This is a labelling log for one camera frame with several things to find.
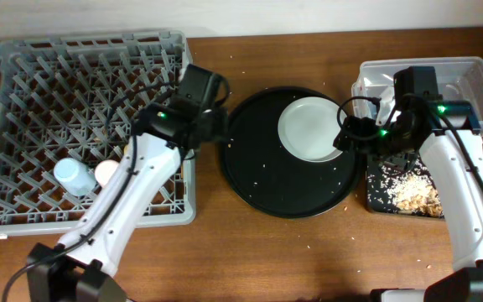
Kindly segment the grey plate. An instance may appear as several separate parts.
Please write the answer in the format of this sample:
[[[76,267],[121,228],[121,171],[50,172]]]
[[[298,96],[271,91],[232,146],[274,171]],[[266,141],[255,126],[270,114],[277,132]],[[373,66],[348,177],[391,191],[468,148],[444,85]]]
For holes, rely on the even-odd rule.
[[[311,163],[324,163],[324,162],[329,162],[331,160],[337,159],[339,156],[342,155],[342,151],[340,150],[335,150],[332,153],[326,154],[323,157],[317,158],[317,159],[310,159],[309,162]]]

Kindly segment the white plate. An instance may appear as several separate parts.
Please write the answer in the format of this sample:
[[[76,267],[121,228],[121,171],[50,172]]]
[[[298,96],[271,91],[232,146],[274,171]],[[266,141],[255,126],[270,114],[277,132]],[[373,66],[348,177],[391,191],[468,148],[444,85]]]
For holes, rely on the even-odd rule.
[[[307,96],[289,104],[278,119],[280,143],[295,158],[309,162],[337,149],[339,106],[326,98]]]

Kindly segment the pink cup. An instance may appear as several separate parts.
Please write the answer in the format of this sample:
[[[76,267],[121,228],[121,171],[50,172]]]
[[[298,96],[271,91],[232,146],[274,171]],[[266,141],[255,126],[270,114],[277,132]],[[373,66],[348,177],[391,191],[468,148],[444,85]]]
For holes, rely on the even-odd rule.
[[[101,161],[94,170],[94,176],[96,182],[100,187],[104,187],[109,182],[110,178],[114,175],[118,168],[119,163],[115,160],[104,160]]]

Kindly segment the blue cup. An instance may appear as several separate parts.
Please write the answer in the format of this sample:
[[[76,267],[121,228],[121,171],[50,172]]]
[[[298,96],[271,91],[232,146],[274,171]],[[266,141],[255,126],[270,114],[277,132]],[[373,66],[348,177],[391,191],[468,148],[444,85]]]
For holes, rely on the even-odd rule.
[[[96,179],[88,167],[73,158],[59,160],[54,167],[54,177],[71,195],[81,197],[93,191]]]

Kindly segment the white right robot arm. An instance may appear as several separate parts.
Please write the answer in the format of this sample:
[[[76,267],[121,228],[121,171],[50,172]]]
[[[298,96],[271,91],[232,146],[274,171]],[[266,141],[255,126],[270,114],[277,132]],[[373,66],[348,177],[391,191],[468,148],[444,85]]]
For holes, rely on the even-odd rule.
[[[449,229],[454,272],[426,289],[374,289],[373,301],[483,301],[483,139],[475,109],[446,101],[432,66],[394,77],[395,104],[380,125],[337,114],[341,151],[380,160],[415,153],[434,181]]]

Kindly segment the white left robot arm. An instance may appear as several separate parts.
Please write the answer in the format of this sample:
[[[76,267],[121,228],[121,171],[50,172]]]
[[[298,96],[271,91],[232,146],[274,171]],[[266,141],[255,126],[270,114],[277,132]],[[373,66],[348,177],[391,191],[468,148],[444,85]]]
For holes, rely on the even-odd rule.
[[[122,254],[148,203],[190,150],[226,136],[227,110],[214,102],[152,104],[132,125],[129,153],[92,207],[50,248],[28,255],[32,301],[126,301],[115,281]]]

